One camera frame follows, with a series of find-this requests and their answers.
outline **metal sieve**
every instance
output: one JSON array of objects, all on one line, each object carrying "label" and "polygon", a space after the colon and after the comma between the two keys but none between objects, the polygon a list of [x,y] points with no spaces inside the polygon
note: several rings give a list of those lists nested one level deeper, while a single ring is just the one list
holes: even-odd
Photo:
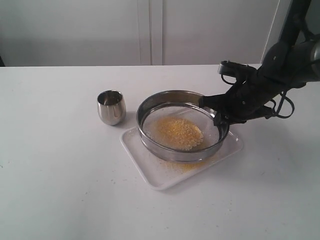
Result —
[{"label": "metal sieve", "polygon": [[[229,132],[227,123],[214,126],[215,113],[199,108],[201,94],[183,90],[156,93],[139,106],[136,114],[138,131],[144,146],[157,157],[171,162],[200,162],[215,154]],[[163,117],[185,119],[194,123],[203,134],[201,144],[181,150],[157,141],[154,123]]]}]

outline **white tray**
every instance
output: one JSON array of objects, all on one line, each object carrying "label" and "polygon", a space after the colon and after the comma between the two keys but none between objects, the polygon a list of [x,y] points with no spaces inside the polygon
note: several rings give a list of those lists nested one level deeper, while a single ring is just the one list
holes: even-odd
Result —
[{"label": "white tray", "polygon": [[164,161],[149,152],[141,142],[137,128],[127,130],[121,136],[121,142],[143,180],[158,191],[168,189],[202,172],[243,148],[243,142],[238,136],[229,132],[215,155],[201,163],[184,164]]}]

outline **cup rim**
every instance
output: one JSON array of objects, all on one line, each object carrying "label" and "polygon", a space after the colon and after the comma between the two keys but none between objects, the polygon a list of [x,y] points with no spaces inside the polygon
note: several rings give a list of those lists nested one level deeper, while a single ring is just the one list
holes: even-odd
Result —
[{"label": "cup rim", "polygon": [[[119,101],[117,101],[117,102],[114,103],[114,104],[109,104],[109,105],[105,105],[105,104],[101,103],[101,102],[99,101],[99,97],[102,96],[102,95],[104,95],[104,94],[106,94],[106,93],[108,93],[108,92],[115,92],[115,93],[119,94],[119,96],[120,96]],[[119,104],[123,99],[124,99],[124,95],[123,95],[120,91],[118,91],[118,90],[106,90],[106,91],[101,92],[101,93],[98,95],[98,97],[96,98],[96,101],[98,102],[98,104],[100,104],[100,105],[102,105],[102,106],[114,106],[114,105]]]}]

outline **stainless steel cup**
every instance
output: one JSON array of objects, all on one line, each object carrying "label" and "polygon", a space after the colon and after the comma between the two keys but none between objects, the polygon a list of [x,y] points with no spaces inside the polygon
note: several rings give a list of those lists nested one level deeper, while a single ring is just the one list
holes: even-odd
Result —
[{"label": "stainless steel cup", "polygon": [[126,104],[121,92],[104,91],[97,98],[99,117],[107,125],[116,125],[126,117]]}]

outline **table surface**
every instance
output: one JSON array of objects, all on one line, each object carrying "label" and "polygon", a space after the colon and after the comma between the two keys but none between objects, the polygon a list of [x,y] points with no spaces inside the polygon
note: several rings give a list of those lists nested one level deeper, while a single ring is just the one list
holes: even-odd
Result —
[{"label": "table surface", "polygon": [[[164,90],[224,93],[217,69],[0,68],[0,238],[319,239],[320,83],[289,92],[289,119],[233,125],[243,150],[206,171],[165,191],[140,177],[120,142],[139,104]],[[126,101],[119,126],[97,114],[109,89]]]}]

